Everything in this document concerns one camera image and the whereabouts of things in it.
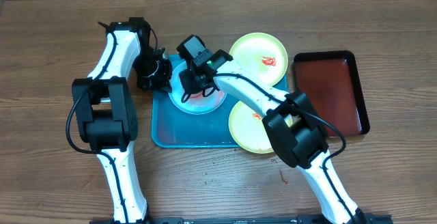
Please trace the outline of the light blue plate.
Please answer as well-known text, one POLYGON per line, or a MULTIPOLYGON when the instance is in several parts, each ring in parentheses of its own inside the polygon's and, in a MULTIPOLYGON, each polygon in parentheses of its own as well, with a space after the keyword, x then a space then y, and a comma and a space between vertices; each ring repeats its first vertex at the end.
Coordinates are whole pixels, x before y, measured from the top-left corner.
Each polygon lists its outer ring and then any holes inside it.
POLYGON ((203 115, 218 108, 225 100, 226 94, 222 91, 214 91, 210 96, 198 98, 194 100, 187 100, 182 102, 184 89, 180 82, 179 73, 187 69, 186 62, 178 64, 172 72, 170 80, 171 92, 169 93, 172 103, 181 111, 192 115, 203 115))

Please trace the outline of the dark sponge with red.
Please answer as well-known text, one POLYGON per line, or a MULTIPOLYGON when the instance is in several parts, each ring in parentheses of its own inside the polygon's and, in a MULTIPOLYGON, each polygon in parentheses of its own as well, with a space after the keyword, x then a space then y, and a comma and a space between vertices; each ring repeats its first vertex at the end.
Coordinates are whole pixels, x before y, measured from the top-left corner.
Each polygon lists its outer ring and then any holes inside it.
POLYGON ((198 99, 198 98, 203 98, 203 94, 201 92, 199 92, 197 94, 191 94, 189 97, 189 100, 194 100, 194 99, 198 99))

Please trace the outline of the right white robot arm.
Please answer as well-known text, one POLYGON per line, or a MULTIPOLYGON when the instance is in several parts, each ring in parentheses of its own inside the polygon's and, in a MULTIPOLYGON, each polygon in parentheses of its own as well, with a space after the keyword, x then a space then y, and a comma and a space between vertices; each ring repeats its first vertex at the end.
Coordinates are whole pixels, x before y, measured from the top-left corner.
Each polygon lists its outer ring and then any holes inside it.
POLYGON ((304 175, 326 221, 366 223, 365 214, 347 194, 332 164, 331 159, 340 152, 329 152, 327 130, 338 129, 318 116, 305 93, 265 84, 229 53, 207 49, 196 35, 187 37, 177 51, 187 65, 180 73, 182 102, 207 89, 237 98, 261 117, 275 154, 304 175))

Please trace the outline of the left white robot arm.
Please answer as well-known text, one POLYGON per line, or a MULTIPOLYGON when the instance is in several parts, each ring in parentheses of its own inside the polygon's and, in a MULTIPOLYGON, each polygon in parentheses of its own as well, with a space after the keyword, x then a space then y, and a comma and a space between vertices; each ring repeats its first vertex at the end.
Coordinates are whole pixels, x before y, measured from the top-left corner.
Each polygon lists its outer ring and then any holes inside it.
POLYGON ((171 62, 150 45, 156 33, 142 17, 103 25, 107 44, 96 67, 72 83, 66 139, 77 152, 97 156, 113 200, 111 223, 152 223, 135 166, 138 117, 128 88, 131 71, 143 91, 171 91, 171 62))

